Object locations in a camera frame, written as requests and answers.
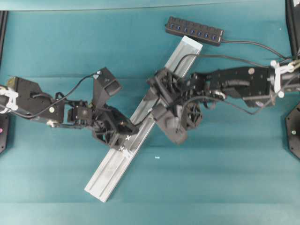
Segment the teal table surface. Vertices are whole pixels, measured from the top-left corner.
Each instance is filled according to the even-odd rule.
[[[1,2],[25,10],[18,1]],[[165,33],[171,15],[222,28],[224,39],[257,41],[291,55],[283,0],[204,2],[144,1],[140,7],[132,0],[113,9],[116,1],[107,1],[102,8],[111,9],[9,12],[0,83],[20,76],[54,95],[108,67],[123,86],[108,104],[130,117],[149,88],[146,79],[180,42]],[[204,45],[202,53],[264,65],[276,59],[253,45]],[[240,66],[247,64],[197,59],[190,72]],[[89,79],[70,99],[91,96]],[[107,203],[83,189],[108,147],[89,130],[11,117],[7,149],[0,154],[0,225],[300,224],[300,160],[288,150],[284,124],[299,99],[286,94],[256,116],[221,103],[214,110],[202,107],[202,123],[180,146],[155,127]]]

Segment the wire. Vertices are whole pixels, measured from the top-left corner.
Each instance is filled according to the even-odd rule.
[[[47,93],[38,93],[38,94],[34,94],[31,96],[32,98],[37,98],[37,97],[45,97],[45,98],[48,98],[48,99],[52,99],[51,95],[47,94]]]
[[[260,46],[264,49],[269,50],[270,52],[274,53],[275,55],[279,56],[280,58],[286,59],[285,56],[283,56],[282,54],[280,54],[279,52],[275,51],[274,49],[272,49],[271,47],[268,47],[266,45],[260,44],[258,42],[254,42],[254,41],[229,41],[229,40],[222,40],[223,43],[229,43],[229,44],[249,44],[249,45],[257,45]]]
[[[235,57],[231,57],[231,56],[228,56],[228,55],[186,54],[179,60],[179,62],[177,63],[173,73],[175,73],[177,71],[178,67],[180,66],[182,61],[187,56],[195,56],[195,57],[203,57],[203,58],[223,58],[223,59],[228,59],[228,60],[235,60],[235,61],[245,62],[245,63],[251,64],[251,65],[257,66],[257,67],[268,68],[267,66],[261,65],[261,64],[256,63],[256,62],[252,62],[252,61],[249,61],[249,60],[244,60],[244,59],[241,59],[241,58],[235,58]]]
[[[231,106],[233,106],[233,107],[235,107],[235,108],[237,108],[237,109],[239,109],[239,110],[241,110],[241,111],[243,111],[243,112],[246,112],[246,113],[248,113],[248,114],[250,114],[250,115],[255,115],[255,114],[257,114],[257,113],[259,113],[263,108],[265,108],[267,105],[269,105],[273,100],[274,100],[274,98],[276,98],[277,96],[278,96],[278,94],[281,92],[281,91],[283,91],[289,84],[290,84],[290,82],[292,82],[292,80],[293,79],[295,79],[296,77],[299,77],[300,76],[300,74],[295,74],[295,75],[293,75],[283,86],[282,86],[282,88],[276,93],[276,94],[274,94],[274,95],[272,95],[271,97],[270,97],[270,99],[265,103],[265,104],[263,104],[261,107],[259,107],[259,109],[257,109],[256,111],[254,111],[254,112],[250,112],[250,111],[248,111],[248,110],[246,110],[246,109],[243,109],[242,107],[240,107],[240,106],[238,106],[238,105],[235,105],[235,104],[233,104],[233,103],[231,103],[231,102],[228,102],[228,101],[225,101],[225,100],[221,100],[221,99],[219,99],[219,98],[214,98],[214,97],[209,97],[209,96],[195,96],[195,97],[192,97],[192,98],[190,98],[189,100],[187,100],[184,104],[183,104],[183,106],[182,106],[182,108],[184,109],[186,106],[187,106],[187,104],[188,103],[190,103],[190,102],[193,102],[193,101],[196,101],[196,100],[199,100],[199,99],[208,99],[208,100],[213,100],[213,101],[217,101],[217,102],[223,102],[223,103],[225,103],[225,104],[228,104],[228,105],[231,105]]]
[[[156,106],[156,104],[158,103],[159,100],[160,100],[160,97],[158,96],[158,98],[156,99],[154,105],[152,106],[152,109]],[[149,112],[145,115],[145,117],[144,117],[140,122],[134,124],[134,126],[138,127],[139,125],[141,125],[141,124],[145,121],[145,119],[146,119],[151,113],[152,113],[152,111],[149,111]]]
[[[86,78],[89,78],[89,77],[92,77],[94,74],[91,74],[91,75],[88,75],[88,76],[85,76],[84,78],[82,78],[78,83],[77,85],[75,85],[75,87],[69,91],[68,94],[66,94],[64,97],[56,100],[55,102],[53,102],[52,104],[50,104],[49,106],[47,106],[46,108],[44,108],[43,110],[33,114],[33,115],[25,115],[25,114],[22,114],[22,113],[19,113],[19,112],[16,112],[16,111],[11,111],[12,114],[15,114],[17,116],[20,116],[20,117],[23,117],[23,118],[26,118],[26,119],[32,119],[34,117],[37,117],[38,115],[42,114],[43,112],[45,112],[47,109],[49,109],[50,107],[56,105],[57,103],[61,102],[62,100],[66,99],[68,96],[70,96],[77,88],[78,86],[81,84],[82,81],[84,81]]]

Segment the black usb hub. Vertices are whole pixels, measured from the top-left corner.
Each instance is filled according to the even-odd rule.
[[[219,46],[223,30],[170,16],[165,31],[178,36],[188,36],[199,42]]]

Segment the robotic arm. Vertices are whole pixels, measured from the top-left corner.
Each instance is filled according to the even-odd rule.
[[[61,92],[52,97],[44,93],[37,83],[13,77],[8,80],[7,87],[1,86],[0,105],[5,107],[0,113],[11,112],[53,128],[88,128],[94,138],[117,148],[121,140],[114,138],[116,134],[132,135],[138,131],[126,116],[106,104],[121,89],[121,85],[107,68],[85,78],[88,77],[93,77],[93,99],[90,104],[82,100],[69,100]],[[71,107],[67,112],[67,123],[64,123],[65,105]]]
[[[202,120],[199,103],[213,109],[217,102],[224,102],[253,115],[264,107],[275,105],[275,97],[283,97],[284,91],[299,91],[299,77],[299,72],[294,71],[291,64],[193,73],[187,80],[163,69],[148,80],[152,90],[148,95],[164,99],[166,104],[153,107],[153,117],[167,137],[180,144],[185,141],[187,131],[196,128]],[[241,98],[248,107],[259,109],[249,112],[227,102],[228,97]]]

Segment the black bracket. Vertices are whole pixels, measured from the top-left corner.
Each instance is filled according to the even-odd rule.
[[[285,118],[290,151],[300,159],[300,103]]]
[[[0,11],[0,63],[2,58],[2,49],[4,43],[7,17],[8,11]]]
[[[9,116],[0,114],[0,153],[6,148],[8,138]]]

